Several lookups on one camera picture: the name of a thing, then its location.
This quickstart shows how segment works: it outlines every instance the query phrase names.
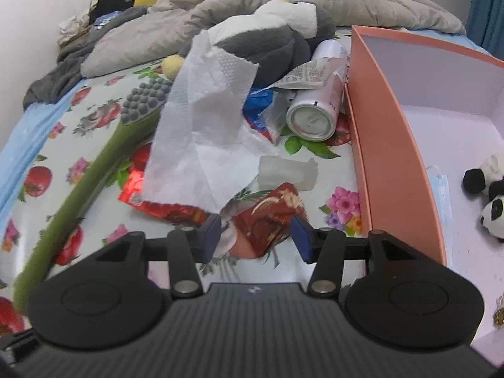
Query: clear plastic piece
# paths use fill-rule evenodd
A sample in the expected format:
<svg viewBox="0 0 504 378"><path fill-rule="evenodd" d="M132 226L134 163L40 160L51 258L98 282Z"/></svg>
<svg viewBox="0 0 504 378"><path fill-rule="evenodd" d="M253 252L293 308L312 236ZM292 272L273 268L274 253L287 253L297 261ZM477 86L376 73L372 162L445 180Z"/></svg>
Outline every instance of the clear plastic piece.
<svg viewBox="0 0 504 378"><path fill-rule="evenodd" d="M312 190L317 181L318 163L291 161L279 156L261 156L257 182L261 189L276 189L288 182L299 190Z"/></svg>

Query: floral bedsheet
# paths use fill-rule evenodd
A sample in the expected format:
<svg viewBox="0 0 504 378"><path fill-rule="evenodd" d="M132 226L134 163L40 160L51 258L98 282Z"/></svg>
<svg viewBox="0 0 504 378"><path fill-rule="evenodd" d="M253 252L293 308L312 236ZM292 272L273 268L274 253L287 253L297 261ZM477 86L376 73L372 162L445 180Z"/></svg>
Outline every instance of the floral bedsheet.
<svg viewBox="0 0 504 378"><path fill-rule="evenodd" d="M349 50L350 31L337 32ZM122 99L140 80L156 77L159 62L87 80L69 104L68 112L50 133L44 148L33 162L12 210L8 228L0 244L0 335L17 332L28 325L12 310L12 283L22 270L41 232L62 201L85 174L86 169L112 136L119 123ZM309 192L300 192L307 218L313 227L332 227L349 236L361 236L360 204L346 115L340 114L337 132L325 142L306 147L288 129L278 144L283 158L318 163L318 178ZM132 161L123 163L98 195L94 204L69 236L55 260L55 275L129 231L145 232L148 238L165 236L175 226L150 217L117 198L128 179ZM206 265L197 265L206 289L212 282L300 282L306 286L313 265L306 265L291 238L278 242L262 257L237 249L246 244L238 237L231 217L254 205L266 193L257 184L237 194L221 213L224 231L216 256ZM364 264L345 267L343 283L364 272ZM168 287L166 264L152 262L149 277Z"/></svg>

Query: open box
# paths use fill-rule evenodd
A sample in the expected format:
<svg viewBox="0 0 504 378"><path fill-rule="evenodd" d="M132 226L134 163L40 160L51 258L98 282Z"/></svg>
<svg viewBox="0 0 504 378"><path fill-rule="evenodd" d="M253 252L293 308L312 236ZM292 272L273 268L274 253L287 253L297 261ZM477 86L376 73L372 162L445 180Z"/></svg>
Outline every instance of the open box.
<svg viewBox="0 0 504 378"><path fill-rule="evenodd" d="M469 198L462 178L504 151L504 62L430 37L355 26L347 97L364 232L386 230L445 265L448 257L485 300L475 339L493 333L504 244L479 223L488 200ZM448 254L431 165L449 181Z"/></svg>

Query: spray can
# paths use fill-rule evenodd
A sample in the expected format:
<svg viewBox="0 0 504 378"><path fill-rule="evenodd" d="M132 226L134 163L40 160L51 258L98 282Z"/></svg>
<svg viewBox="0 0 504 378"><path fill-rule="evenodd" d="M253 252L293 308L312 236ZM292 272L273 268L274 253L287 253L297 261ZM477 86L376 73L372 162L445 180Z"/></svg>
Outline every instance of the spray can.
<svg viewBox="0 0 504 378"><path fill-rule="evenodd" d="M336 40L322 41L313 53L319 58L346 58L346 49ZM336 130L340 112L346 67L339 69L318 89L303 89L287 111L287 125L299 137L311 142L330 138Z"/></svg>

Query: white plush toy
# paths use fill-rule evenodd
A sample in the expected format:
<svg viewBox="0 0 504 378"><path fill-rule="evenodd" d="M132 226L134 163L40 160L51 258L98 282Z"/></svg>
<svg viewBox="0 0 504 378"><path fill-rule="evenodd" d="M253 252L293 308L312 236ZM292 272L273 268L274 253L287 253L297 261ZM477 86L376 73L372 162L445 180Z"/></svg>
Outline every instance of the white plush toy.
<svg viewBox="0 0 504 378"><path fill-rule="evenodd" d="M463 186L466 192L476 195L484 192L490 203L481 214L480 223L504 243L504 154L496 154L486 159L476 169L465 172Z"/></svg>

